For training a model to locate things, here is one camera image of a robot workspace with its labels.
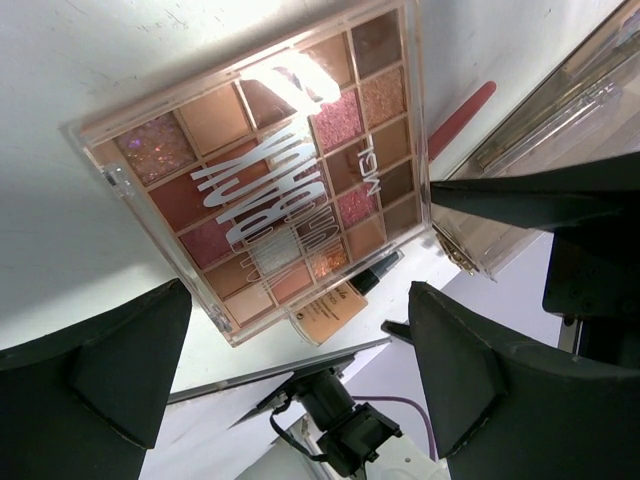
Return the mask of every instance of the red eyeshadow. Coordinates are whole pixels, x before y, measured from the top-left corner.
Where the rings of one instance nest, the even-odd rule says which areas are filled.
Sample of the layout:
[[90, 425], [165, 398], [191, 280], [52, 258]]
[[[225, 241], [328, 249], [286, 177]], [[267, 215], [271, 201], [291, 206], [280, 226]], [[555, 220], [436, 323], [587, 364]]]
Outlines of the red eyeshadow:
[[149, 192], [153, 202], [176, 232], [218, 210], [204, 206], [204, 199], [211, 190], [198, 190], [200, 181], [194, 181], [190, 176], [196, 171], [192, 170]]

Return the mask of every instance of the label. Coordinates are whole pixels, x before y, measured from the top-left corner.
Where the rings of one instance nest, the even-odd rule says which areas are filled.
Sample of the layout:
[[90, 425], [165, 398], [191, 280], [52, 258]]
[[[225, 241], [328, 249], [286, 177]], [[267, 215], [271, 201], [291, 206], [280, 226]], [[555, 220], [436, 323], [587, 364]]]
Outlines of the label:
[[295, 313], [296, 321], [310, 340], [324, 343], [362, 311], [367, 303], [367, 299], [349, 283], [344, 283], [298, 310]]

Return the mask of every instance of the pink glitter eyeshadow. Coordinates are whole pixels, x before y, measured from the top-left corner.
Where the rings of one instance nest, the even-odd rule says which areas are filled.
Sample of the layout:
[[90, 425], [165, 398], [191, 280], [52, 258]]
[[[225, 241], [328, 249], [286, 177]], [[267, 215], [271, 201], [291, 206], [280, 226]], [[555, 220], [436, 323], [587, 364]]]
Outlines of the pink glitter eyeshadow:
[[144, 185], [196, 161], [172, 113], [123, 133], [115, 142]]
[[334, 150], [362, 133], [362, 121], [355, 90], [344, 94], [340, 100], [322, 106], [322, 112], [314, 117], [318, 140], [324, 151]]
[[231, 253], [226, 234], [231, 222], [219, 224], [214, 218], [207, 223], [185, 233], [180, 240], [200, 268], [206, 268]]
[[376, 195], [369, 195], [368, 185], [362, 185], [340, 197], [338, 207], [344, 228], [351, 228], [378, 211], [378, 200]]

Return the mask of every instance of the white surface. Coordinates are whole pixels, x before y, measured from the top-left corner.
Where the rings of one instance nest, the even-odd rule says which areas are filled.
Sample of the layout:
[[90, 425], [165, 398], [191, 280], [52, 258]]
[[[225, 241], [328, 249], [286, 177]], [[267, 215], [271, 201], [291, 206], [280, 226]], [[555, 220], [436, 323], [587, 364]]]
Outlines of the white surface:
[[429, 129], [489, 80], [496, 93], [431, 165], [442, 179], [623, 0], [428, 0]]
[[[124, 204], [70, 146], [63, 133], [68, 124], [172, 85], [344, 3], [0, 4], [0, 349], [111, 309], [174, 276]], [[441, 167], [460, 159], [478, 132], [510, 110], [619, 0], [425, 3], [431, 127], [480, 84], [498, 83], [484, 113], [440, 157]], [[421, 265], [414, 272], [420, 279], [429, 277], [425, 267], [438, 270], [440, 282], [452, 273], [445, 265]], [[401, 301], [402, 294], [392, 299]], [[381, 320], [351, 322], [320, 351], [378, 337]], [[318, 351], [287, 324], [259, 338], [231, 350], [196, 309], [173, 391]]]
[[[343, 371], [343, 382], [353, 378], [386, 345], [356, 353]], [[169, 405], [165, 410], [158, 443], [147, 453], [142, 479], [182, 480], [236, 478], [256, 462], [277, 438], [269, 414], [229, 429], [263, 398], [280, 386], [289, 374]], [[277, 417], [287, 429], [304, 414], [294, 402]]]

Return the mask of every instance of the plastic container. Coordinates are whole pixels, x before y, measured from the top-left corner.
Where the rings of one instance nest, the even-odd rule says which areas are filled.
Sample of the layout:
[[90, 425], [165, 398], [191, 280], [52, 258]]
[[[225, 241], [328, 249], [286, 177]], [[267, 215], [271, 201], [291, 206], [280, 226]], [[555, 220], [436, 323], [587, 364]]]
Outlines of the plastic container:
[[78, 132], [232, 345], [429, 225], [415, 1], [371, 1]]

